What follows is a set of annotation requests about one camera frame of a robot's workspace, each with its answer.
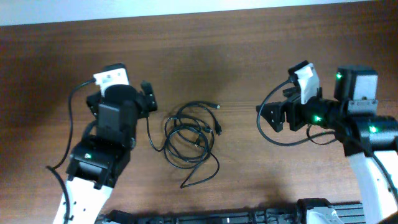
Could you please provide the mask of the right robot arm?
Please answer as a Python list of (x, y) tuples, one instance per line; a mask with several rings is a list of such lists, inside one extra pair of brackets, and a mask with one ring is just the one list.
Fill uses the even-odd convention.
[[(303, 61), (288, 70), (284, 101), (256, 106), (257, 127), (264, 118), (275, 132), (289, 124), (324, 128), (343, 145), (345, 157), (358, 181), (366, 223), (397, 223), (397, 120), (377, 114), (378, 74), (364, 65), (344, 65), (335, 73), (332, 100), (323, 97), (315, 67)], [(284, 88), (291, 83), (291, 88)]]

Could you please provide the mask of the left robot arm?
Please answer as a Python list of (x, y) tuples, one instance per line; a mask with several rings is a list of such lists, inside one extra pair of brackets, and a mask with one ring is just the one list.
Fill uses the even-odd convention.
[(94, 120), (72, 149), (67, 179), (53, 167), (50, 171), (62, 188), (54, 223), (94, 223), (128, 165), (136, 146), (136, 126), (157, 110), (152, 85), (141, 83), (137, 91), (129, 84), (115, 84), (87, 96)]

